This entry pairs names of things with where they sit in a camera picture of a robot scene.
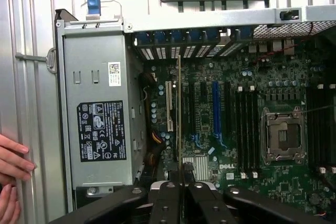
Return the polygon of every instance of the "rectangular cutout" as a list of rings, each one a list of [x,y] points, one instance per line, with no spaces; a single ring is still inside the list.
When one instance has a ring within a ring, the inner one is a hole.
[[[92,70],[91,77],[92,77],[93,84],[99,83],[99,70]]]
[[[80,71],[73,72],[74,75],[74,85],[79,85],[81,83],[81,74]]]

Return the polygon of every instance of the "cpu socket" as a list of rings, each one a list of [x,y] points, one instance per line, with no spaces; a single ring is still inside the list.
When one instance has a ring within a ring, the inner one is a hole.
[[[304,117],[299,106],[288,113],[271,113],[264,108],[260,124],[261,153],[266,165],[306,156]]]

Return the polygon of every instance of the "sticker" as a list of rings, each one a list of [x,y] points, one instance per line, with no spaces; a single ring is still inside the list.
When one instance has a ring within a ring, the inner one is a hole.
[[[120,62],[109,62],[109,86],[121,86]]]
[[[227,173],[226,174],[226,180],[233,180],[235,179],[235,174],[234,173]]]
[[[214,152],[215,148],[211,147],[210,150],[208,151],[208,154],[211,155],[212,152]]]
[[[81,162],[126,160],[122,101],[77,106]]]

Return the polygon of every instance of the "barcode sticker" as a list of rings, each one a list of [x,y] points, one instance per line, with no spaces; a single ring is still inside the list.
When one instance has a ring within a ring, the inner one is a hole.
[[[109,86],[121,86],[120,62],[109,62]]]

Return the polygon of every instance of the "circuit board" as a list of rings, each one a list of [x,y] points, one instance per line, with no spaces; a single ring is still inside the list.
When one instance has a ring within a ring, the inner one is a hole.
[[[193,163],[196,179],[218,190],[240,185],[311,214],[327,212],[335,191],[325,182],[333,183],[334,175],[320,170],[321,180],[312,173],[317,154],[309,151],[308,115],[314,112],[307,90],[323,89],[329,53],[298,47],[292,54],[264,55],[245,48],[224,59],[183,61],[183,162]],[[146,62],[145,68],[157,82],[150,93],[151,127],[166,141],[162,159],[170,169],[178,152],[176,61]]]

